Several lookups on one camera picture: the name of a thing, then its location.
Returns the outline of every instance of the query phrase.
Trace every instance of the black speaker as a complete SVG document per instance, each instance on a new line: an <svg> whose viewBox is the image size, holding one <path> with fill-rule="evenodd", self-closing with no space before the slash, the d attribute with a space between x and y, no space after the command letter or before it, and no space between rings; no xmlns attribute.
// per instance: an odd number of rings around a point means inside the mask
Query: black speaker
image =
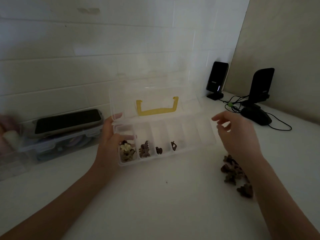
<svg viewBox="0 0 320 240"><path fill-rule="evenodd" d="M228 73L229 64L215 61L213 63L206 90L213 92L207 98L218 100L223 98L222 85Z"/></svg>
<svg viewBox="0 0 320 240"><path fill-rule="evenodd" d="M248 100L243 101L243 106L251 106L255 103L266 101L270 97L268 93L274 72L274 68L261 69L255 72Z"/></svg>

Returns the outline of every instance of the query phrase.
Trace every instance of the yellow handle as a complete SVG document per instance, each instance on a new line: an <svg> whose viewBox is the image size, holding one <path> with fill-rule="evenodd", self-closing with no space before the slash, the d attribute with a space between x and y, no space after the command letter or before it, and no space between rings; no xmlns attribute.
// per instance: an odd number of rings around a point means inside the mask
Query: yellow handle
<svg viewBox="0 0 320 240"><path fill-rule="evenodd" d="M157 114L164 114L164 113L172 113L177 110L179 97L173 97L173 107L172 108L155 108L146 111L141 111L141 103L142 100L137 100L137 110L139 116L147 116L147 115L157 115Z"/></svg>

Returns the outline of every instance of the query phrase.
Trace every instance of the black phone screen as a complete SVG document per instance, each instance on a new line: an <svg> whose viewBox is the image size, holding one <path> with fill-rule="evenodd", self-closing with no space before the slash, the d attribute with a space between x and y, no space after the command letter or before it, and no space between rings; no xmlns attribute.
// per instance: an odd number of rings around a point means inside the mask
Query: black phone screen
<svg viewBox="0 0 320 240"><path fill-rule="evenodd" d="M87 124L101 120L98 109L91 109L75 113L68 113L48 118L42 118L37 121L35 134L56 131L72 126Z"/></svg>

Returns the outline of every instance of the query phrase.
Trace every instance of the transparent lid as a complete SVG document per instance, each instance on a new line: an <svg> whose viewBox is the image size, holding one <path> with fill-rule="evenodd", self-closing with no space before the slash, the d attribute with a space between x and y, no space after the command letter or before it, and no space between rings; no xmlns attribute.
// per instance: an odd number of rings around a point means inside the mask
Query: transparent lid
<svg viewBox="0 0 320 240"><path fill-rule="evenodd" d="M119 82L109 89L110 107L116 123L151 121L202 111L192 84L180 81ZM120 118L114 115L122 113Z"/></svg>

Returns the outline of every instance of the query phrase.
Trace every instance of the white table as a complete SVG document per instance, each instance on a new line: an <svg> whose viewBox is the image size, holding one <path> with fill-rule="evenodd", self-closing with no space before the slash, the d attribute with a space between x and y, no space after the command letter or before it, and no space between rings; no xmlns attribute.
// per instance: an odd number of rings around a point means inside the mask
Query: white table
<svg viewBox="0 0 320 240"><path fill-rule="evenodd" d="M208 117L224 111L221 101L204 97L201 103ZM262 108L293 127L287 132L255 124L263 155L320 230L320 126ZM226 151L212 125L217 144L211 149L122 167L64 239L270 239L257 202L223 182ZM284 128L276 120L273 126ZM96 150L93 146L0 182L0 235L80 178Z"/></svg>

